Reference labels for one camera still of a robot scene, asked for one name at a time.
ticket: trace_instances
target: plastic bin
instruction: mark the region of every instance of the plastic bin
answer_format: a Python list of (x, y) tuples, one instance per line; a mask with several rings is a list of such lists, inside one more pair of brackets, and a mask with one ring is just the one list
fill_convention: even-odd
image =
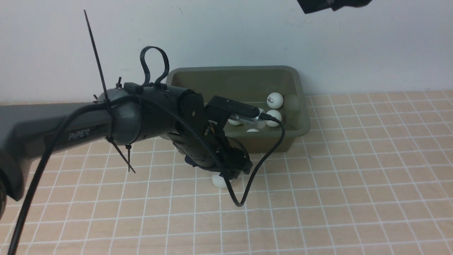
[[(203, 95), (205, 103), (214, 96), (229, 98), (264, 109), (267, 96), (279, 92), (284, 97), (278, 109), (286, 135), (275, 152), (286, 152), (296, 137), (310, 130), (310, 118), (298, 72), (289, 66), (240, 66), (179, 68), (171, 71), (167, 84), (192, 89)], [(265, 127), (260, 132), (246, 132), (248, 125), (226, 124), (224, 131), (238, 139), (249, 153), (265, 153), (280, 137), (280, 127)]]

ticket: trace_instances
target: white ball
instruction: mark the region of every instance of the white ball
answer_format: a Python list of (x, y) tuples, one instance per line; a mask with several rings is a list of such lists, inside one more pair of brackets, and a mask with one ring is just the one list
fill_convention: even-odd
[(211, 176), (212, 183), (219, 189), (224, 189), (227, 187), (225, 180), (218, 173), (215, 173)]
[(228, 123), (230, 123), (233, 126), (239, 126), (241, 123), (232, 119), (228, 120)]
[(283, 105), (283, 96), (278, 92), (273, 92), (266, 99), (267, 105), (272, 109), (278, 109)]
[[(276, 118), (276, 119), (278, 119), (278, 120), (280, 120), (280, 121), (282, 120), (282, 115), (277, 110), (270, 110), (270, 111), (267, 112), (267, 114), (272, 116), (272, 117), (274, 117), (274, 118)], [(271, 127), (271, 128), (277, 127), (279, 125), (277, 122), (271, 121), (271, 120), (266, 121), (266, 124), (269, 127)]]

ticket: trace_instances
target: white grout line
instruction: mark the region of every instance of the white grout line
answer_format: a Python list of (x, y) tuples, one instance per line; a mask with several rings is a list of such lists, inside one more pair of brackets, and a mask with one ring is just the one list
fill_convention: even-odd
[[(154, 151), (155, 147), (156, 147), (156, 139), (154, 139), (154, 141), (153, 141), (153, 151)], [(143, 223), (145, 221), (146, 202), (148, 201), (149, 183), (150, 183), (150, 180), (151, 180), (151, 172), (152, 172), (153, 160), (154, 160), (154, 152), (151, 155), (151, 166), (149, 166), (148, 185), (146, 186), (145, 204), (143, 205), (142, 224), (141, 224), (141, 229), (140, 229), (139, 243), (137, 245), (137, 255), (140, 253), (140, 242), (141, 242), (141, 237), (142, 237), (142, 233), (143, 233)]]
[[(104, 181), (104, 176), (106, 175), (107, 163), (109, 162), (109, 158), (110, 158), (110, 154), (107, 155), (107, 160), (106, 160), (105, 165), (104, 165), (104, 171), (102, 172), (101, 183)], [(84, 253), (85, 246), (87, 245), (88, 236), (89, 236), (90, 231), (91, 231), (91, 223), (93, 222), (94, 212), (96, 211), (96, 206), (97, 206), (97, 203), (98, 203), (98, 199), (99, 199), (99, 194), (100, 193), (101, 193), (101, 186), (99, 185), (99, 189), (97, 190), (96, 200), (94, 201), (93, 212), (91, 213), (90, 223), (88, 224), (87, 235), (85, 236), (85, 241), (83, 242), (83, 246), (82, 246), (82, 254)]]
[[(60, 170), (61, 170), (61, 168), (63, 167), (64, 159), (65, 159), (65, 158), (63, 158), (63, 160), (62, 160), (62, 162), (61, 162)], [(50, 189), (49, 197), (47, 198), (47, 203), (44, 205), (43, 212), (41, 213), (41, 217), (39, 218), (38, 225), (36, 226), (36, 230), (34, 231), (33, 238), (32, 238), (32, 240), (31, 240), (31, 243), (34, 242), (34, 239), (36, 238), (36, 234), (37, 234), (37, 232), (38, 232), (38, 230), (39, 230), (39, 226), (41, 225), (41, 222), (43, 221), (44, 214), (46, 213), (46, 209), (47, 209), (47, 204), (49, 203), (50, 198), (52, 197), (53, 188), (56, 186), (55, 184), (57, 184), (58, 176), (59, 176), (59, 173), (57, 173), (57, 176), (55, 177), (55, 181), (53, 182), (53, 186), (52, 186), (52, 188)], [(27, 251), (25, 252), (25, 254), (28, 253), (28, 251), (30, 250), (30, 247), (31, 247), (31, 245), (28, 246)]]
[[(87, 154), (85, 155), (85, 159), (83, 160), (82, 169), (84, 168), (85, 163), (87, 162), (87, 158), (88, 158), (88, 155), (89, 155), (88, 152), (90, 151), (91, 145), (92, 145), (92, 143), (90, 143), (90, 145), (88, 146)], [(76, 186), (79, 185), (80, 179), (81, 179), (81, 178), (82, 178), (82, 171), (80, 171), (79, 179), (77, 180), (77, 185), (76, 185)], [(55, 247), (55, 249), (53, 250), (53, 254), (54, 254), (54, 255), (55, 255), (55, 253), (57, 252), (58, 245), (59, 245), (59, 243), (61, 242), (61, 238), (63, 237), (64, 228), (65, 228), (65, 226), (66, 226), (66, 222), (67, 222), (67, 219), (68, 219), (68, 217), (69, 217), (69, 213), (71, 212), (71, 207), (72, 207), (72, 205), (73, 205), (73, 203), (74, 203), (74, 198), (76, 197), (76, 190), (77, 190), (77, 188), (74, 189), (74, 194), (72, 195), (71, 203), (69, 204), (69, 208), (68, 208), (68, 210), (67, 210), (67, 214), (66, 214), (65, 220), (64, 220), (64, 222), (63, 222), (63, 228), (62, 228), (62, 230), (61, 230), (60, 237), (58, 238), (58, 244), (57, 244), (57, 246)]]

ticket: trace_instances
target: floor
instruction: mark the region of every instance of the floor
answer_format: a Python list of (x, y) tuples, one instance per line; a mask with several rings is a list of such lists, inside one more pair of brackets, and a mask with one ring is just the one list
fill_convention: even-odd
[(160, 138), (133, 146), (136, 174), (104, 141), (52, 156), (18, 254), (453, 254), (453, 91), (307, 102), (311, 131), (266, 161), (242, 208)]

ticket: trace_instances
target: beige tile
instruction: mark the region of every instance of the beige tile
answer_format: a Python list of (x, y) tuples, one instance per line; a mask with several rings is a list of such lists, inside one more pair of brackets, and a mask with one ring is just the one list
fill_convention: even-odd
[(395, 201), (395, 196), (390, 189), (390, 186), (372, 186), (368, 187), (371, 199), (373, 202), (392, 202)]
[(94, 210), (94, 202), (72, 203), (67, 216), (68, 220), (89, 220)]
[(249, 250), (247, 232), (226, 232), (222, 234), (223, 252), (245, 252)]
[(423, 123), (423, 120), (420, 118), (419, 113), (400, 113), (399, 115), (404, 124)]
[(403, 221), (403, 211), (397, 203), (385, 203), (375, 205), (377, 214), (381, 221)]
[(220, 230), (220, 213), (202, 213), (195, 215), (195, 232), (212, 232)]
[(247, 219), (244, 211), (223, 212), (222, 230), (246, 230)]
[[(187, 187), (184, 185), (184, 183), (178, 183), (178, 181), (174, 181), (174, 183), (182, 185), (178, 187), (174, 186), (173, 187), (174, 191), (176, 192), (188, 191), (187, 189), (184, 189), (185, 187)], [(148, 187), (148, 197), (169, 196), (170, 193), (171, 193), (171, 181), (153, 182), (152, 185), (150, 184), (150, 186)]]
[(83, 239), (85, 239), (87, 232), (88, 232), (89, 225), (90, 225), (89, 221), (66, 222), (61, 240), (83, 240)]
[[(184, 227), (184, 231), (188, 231), (190, 228), (190, 223), (192, 223), (192, 229), (190, 232), (193, 232), (193, 215), (192, 218), (189, 218), (189, 222), (172, 222), (173, 231), (178, 232), (178, 224), (181, 224)], [(168, 226), (168, 216), (157, 216), (157, 217), (147, 217), (143, 219), (142, 225), (142, 235), (165, 235), (167, 234), (167, 226)]]
[(332, 106), (318, 106), (314, 110), (318, 118), (336, 117), (335, 110)]
[(313, 177), (318, 188), (335, 188), (340, 186), (337, 175), (334, 172), (314, 173)]
[(97, 202), (93, 219), (116, 218), (119, 208), (119, 201)]
[(303, 233), (307, 247), (326, 247), (332, 245), (327, 227), (304, 228)]
[(332, 157), (332, 160), (337, 171), (358, 169), (353, 156)]
[[(324, 142), (324, 135), (320, 130), (310, 130), (306, 135), (303, 137), (304, 142)], [(293, 151), (293, 147), (295, 147), (295, 153), (299, 154), (300, 150), (303, 150), (303, 146), (295, 146), (293, 144), (291, 148), (289, 149), (288, 152), (286, 152), (286, 157), (288, 157), (288, 154), (291, 154), (290, 152)]]
[(445, 123), (426, 124), (426, 126), (434, 136), (447, 136), (452, 134)]
[(295, 207), (292, 191), (272, 191), (269, 197), (272, 208)]
[(171, 180), (173, 178), (173, 166), (152, 166), (151, 181)]
[(323, 130), (323, 134), (326, 142), (338, 142), (346, 140), (343, 134), (343, 130), (341, 129)]
[(273, 230), (252, 230), (249, 234), (251, 250), (275, 250)]
[(220, 233), (195, 235), (195, 254), (220, 254), (221, 252), (222, 238)]
[(334, 245), (358, 245), (358, 239), (354, 226), (330, 227)]
[[(233, 201), (230, 198), (230, 195), (221, 195), (222, 198), (222, 210), (244, 210), (244, 207), (237, 207)], [(267, 196), (267, 192), (265, 191), (260, 191), (260, 192), (251, 192), (247, 196), (247, 209), (248, 210), (253, 210), (253, 209), (269, 209), (269, 198)]]
[(81, 171), (62, 171), (58, 174), (55, 186), (69, 186), (76, 185)]
[(195, 194), (195, 180), (175, 180), (173, 181), (173, 196), (185, 196)]
[(326, 220), (321, 207), (300, 208), (298, 210), (302, 227), (325, 226)]
[(123, 184), (104, 184), (99, 191), (99, 200), (121, 199)]
[(423, 159), (420, 152), (402, 152), (400, 153), (401, 158), (406, 166), (424, 166), (426, 161)]
[(218, 195), (197, 196), (196, 212), (211, 212), (220, 210)]
[(286, 162), (284, 159), (266, 160), (265, 163), (267, 174), (287, 173)]
[(191, 254), (193, 235), (174, 235), (168, 237), (167, 254)]
[(126, 180), (126, 174), (128, 174), (127, 170), (123, 168), (114, 168), (108, 169), (104, 173), (104, 178), (102, 179), (102, 183), (123, 183)]
[(391, 125), (401, 125), (403, 124), (400, 120), (400, 117), (396, 113), (385, 113), (380, 114), (379, 118), (384, 126), (391, 126)]
[(415, 241), (409, 225), (405, 222), (384, 223), (383, 227), (390, 242)]
[(380, 168), (376, 155), (354, 156), (360, 169)]
[(83, 241), (79, 242), (60, 242), (55, 250), (55, 255), (78, 255), (82, 254)]
[(349, 144), (351, 145), (352, 153), (354, 154), (374, 153), (369, 141), (351, 141)]
[(384, 171), (381, 169), (361, 171), (367, 185), (388, 184)]
[(96, 201), (100, 186), (78, 186), (74, 201)]
[(114, 239), (111, 245), (111, 255), (123, 255), (137, 252), (138, 238)]
[(378, 158), (384, 168), (404, 166), (400, 156), (397, 153), (379, 154)]
[(279, 249), (298, 249), (304, 248), (304, 240), (300, 229), (276, 230), (275, 236)]
[(334, 170), (332, 161), (328, 157), (309, 158), (309, 162), (314, 172)]
[(270, 210), (247, 211), (249, 229), (273, 228)]
[(351, 100), (348, 95), (330, 95), (333, 105), (338, 104), (351, 104)]
[(412, 180), (410, 179), (410, 175), (407, 173), (406, 169), (404, 169), (404, 168), (385, 169), (384, 172), (386, 173), (387, 177), (389, 178), (389, 182), (391, 184), (412, 182)]
[[(418, 150), (417, 145), (415, 144), (414, 141), (412, 141), (411, 138), (393, 139), (393, 144), (395, 145), (396, 150), (399, 152), (413, 152)], [(407, 155), (406, 153), (402, 153), (401, 157), (403, 158), (404, 161), (404, 156), (410, 157), (410, 155), (411, 153), (409, 153), (409, 155)]]
[(273, 209), (276, 228), (300, 227), (296, 209)]
[(102, 142), (92, 142), (88, 154), (108, 154), (110, 152), (111, 144), (105, 141)]
[(294, 196), (298, 207), (321, 205), (316, 190), (294, 191)]
[(379, 222), (376, 211), (372, 205), (349, 206), (352, 217), (356, 223)]
[(423, 92), (413, 91), (413, 92), (406, 92), (407, 97), (409, 100), (426, 100), (428, 99)]
[(50, 203), (71, 202), (76, 188), (75, 187), (55, 187), (50, 194)]
[(421, 199), (414, 184), (393, 185), (392, 188), (398, 201), (414, 201)]
[(364, 185), (359, 171), (341, 171), (337, 174), (343, 187)]
[(377, 113), (394, 113), (395, 109), (391, 103), (374, 103), (374, 108)]
[(142, 216), (145, 208), (145, 199), (123, 200), (119, 217)]
[(387, 242), (384, 231), (379, 224), (357, 225), (356, 227), (364, 244)]
[(307, 158), (289, 158), (286, 162), (290, 173), (310, 172), (310, 164)]
[(370, 196), (364, 187), (343, 188), (348, 204), (371, 203)]
[(442, 235), (434, 221), (413, 221), (410, 222), (410, 226), (418, 241), (442, 239)]
[(83, 248), (83, 254), (107, 255), (109, 254), (111, 240), (88, 240)]
[(337, 255), (363, 255), (361, 247), (336, 247)]
[(437, 112), (421, 112), (419, 114), (424, 123), (439, 123), (443, 121)]
[(100, 184), (104, 170), (85, 169), (80, 176), (79, 184)]
[(325, 207), (327, 223), (329, 225), (351, 224), (352, 218), (347, 206)]
[(270, 191), (291, 189), (288, 174), (267, 176), (267, 183)]
[(368, 139), (366, 137), (365, 130), (363, 128), (349, 128), (349, 129), (344, 129), (344, 133), (346, 135), (346, 138), (349, 141), (353, 140), (365, 140)]
[(319, 196), (323, 206), (337, 206), (346, 203), (341, 189), (319, 190)]
[(355, 116), (357, 115), (352, 105), (337, 105), (335, 106), (337, 116)]
[(173, 164), (174, 154), (175, 152), (154, 152), (153, 166)]
[(60, 238), (61, 231), (63, 230), (63, 223), (47, 223), (43, 222), (39, 225), (34, 237), (34, 242), (46, 242), (58, 240)]
[(338, 117), (342, 128), (360, 128), (362, 124), (357, 116)]
[(61, 170), (81, 170), (84, 162), (85, 156), (65, 157)]
[(41, 221), (64, 221), (68, 210), (69, 204), (47, 205)]
[(311, 173), (294, 173), (289, 175), (293, 189), (315, 188), (313, 175)]
[(366, 255), (391, 254), (392, 251), (388, 245), (367, 245), (363, 247)]
[(195, 168), (188, 164), (174, 165), (173, 179), (178, 180), (195, 178), (195, 173), (196, 173)]
[(440, 199), (446, 198), (442, 186), (435, 182), (417, 183), (416, 184), (423, 199)]

